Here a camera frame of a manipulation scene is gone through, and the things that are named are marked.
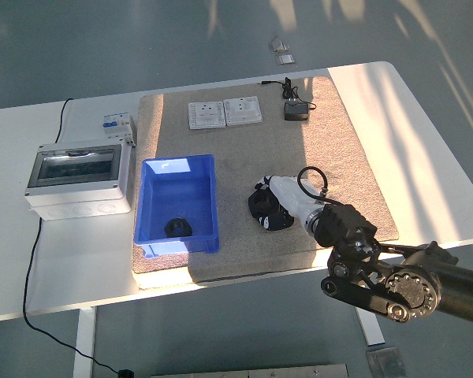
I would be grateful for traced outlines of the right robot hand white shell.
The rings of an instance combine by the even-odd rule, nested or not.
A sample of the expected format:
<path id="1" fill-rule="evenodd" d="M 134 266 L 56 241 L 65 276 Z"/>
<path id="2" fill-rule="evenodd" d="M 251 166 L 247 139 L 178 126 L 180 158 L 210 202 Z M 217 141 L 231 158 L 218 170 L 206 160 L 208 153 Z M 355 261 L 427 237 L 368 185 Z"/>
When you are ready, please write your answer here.
<path id="1" fill-rule="evenodd" d="M 270 189 L 289 216 L 297 218 L 309 235 L 314 235 L 316 222 L 325 203 L 315 198 L 316 189 L 308 179 L 298 176 L 264 176 L 255 189 Z"/>

